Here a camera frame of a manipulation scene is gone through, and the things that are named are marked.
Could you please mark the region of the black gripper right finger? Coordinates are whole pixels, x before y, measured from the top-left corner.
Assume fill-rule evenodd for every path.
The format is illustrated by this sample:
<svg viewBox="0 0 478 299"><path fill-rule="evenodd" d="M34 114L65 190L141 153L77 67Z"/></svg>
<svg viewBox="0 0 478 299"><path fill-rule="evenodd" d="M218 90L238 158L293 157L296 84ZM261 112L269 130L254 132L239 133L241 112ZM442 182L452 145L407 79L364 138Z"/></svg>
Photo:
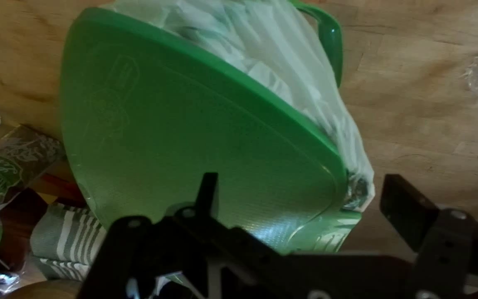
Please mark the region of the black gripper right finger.
<svg viewBox="0 0 478 299"><path fill-rule="evenodd" d="M380 212L417 255L410 299L478 299L478 222L439 208L402 175L384 178Z"/></svg>

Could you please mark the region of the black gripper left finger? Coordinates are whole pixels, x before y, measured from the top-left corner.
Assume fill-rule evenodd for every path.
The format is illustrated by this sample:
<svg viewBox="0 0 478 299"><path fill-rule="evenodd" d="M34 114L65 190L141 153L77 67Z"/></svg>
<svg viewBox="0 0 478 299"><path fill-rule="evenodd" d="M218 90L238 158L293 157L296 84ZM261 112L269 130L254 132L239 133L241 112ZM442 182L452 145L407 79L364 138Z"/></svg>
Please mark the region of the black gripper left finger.
<svg viewBox="0 0 478 299"><path fill-rule="evenodd" d="M276 253L215 218L218 183L216 173L206 173L196 202L160 223L115 222L78 299L148 299L158 280L175 273L191 288L168 286L161 299L283 299L284 288L264 265Z"/></svg>

